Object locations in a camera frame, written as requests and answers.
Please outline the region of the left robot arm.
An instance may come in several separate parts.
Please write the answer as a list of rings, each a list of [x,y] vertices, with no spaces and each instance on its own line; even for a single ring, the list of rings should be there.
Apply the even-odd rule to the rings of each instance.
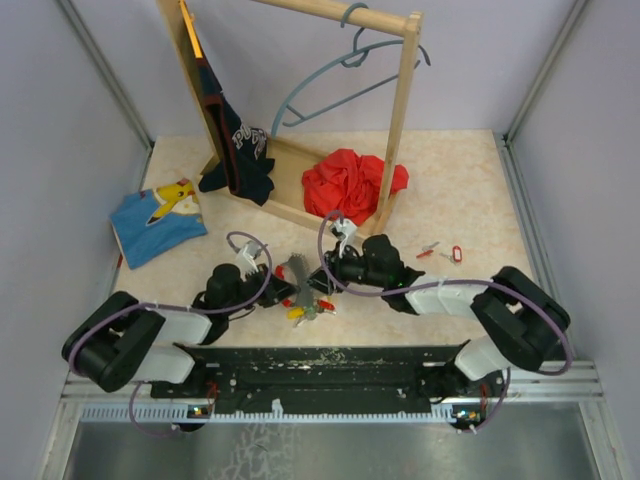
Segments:
[[[229,263],[214,268],[188,308],[144,305],[117,291],[68,337],[61,356],[70,370],[107,393],[131,381],[164,381],[194,397],[206,389],[208,373],[186,347],[217,341],[241,310],[269,308],[298,292],[265,264],[243,275]]]

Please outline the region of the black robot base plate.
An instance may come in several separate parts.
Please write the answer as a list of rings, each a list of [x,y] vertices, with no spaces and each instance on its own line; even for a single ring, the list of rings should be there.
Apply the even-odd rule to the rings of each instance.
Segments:
[[[497,397],[504,378],[449,376],[456,346],[191,348],[185,382],[153,382],[154,399],[205,398],[220,414],[428,413],[454,398]]]

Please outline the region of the grey key organiser plate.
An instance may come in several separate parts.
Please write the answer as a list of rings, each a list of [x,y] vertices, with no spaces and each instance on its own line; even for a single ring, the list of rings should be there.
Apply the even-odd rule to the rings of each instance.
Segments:
[[[308,283],[310,271],[306,258],[302,254],[293,253],[287,260],[286,266],[291,270],[298,287],[295,304],[298,307],[311,308],[315,298],[313,289]]]

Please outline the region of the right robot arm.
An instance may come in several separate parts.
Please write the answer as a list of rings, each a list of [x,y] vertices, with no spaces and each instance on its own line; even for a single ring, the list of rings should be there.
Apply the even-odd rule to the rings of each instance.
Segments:
[[[567,364],[573,361],[568,313],[515,267],[489,280],[437,278],[406,265],[384,234],[369,237],[361,249],[337,244],[320,260],[307,283],[324,294],[380,297],[400,313],[478,322],[485,336],[464,343],[446,372],[458,395],[470,395],[483,377],[509,367],[538,373],[558,347]]]

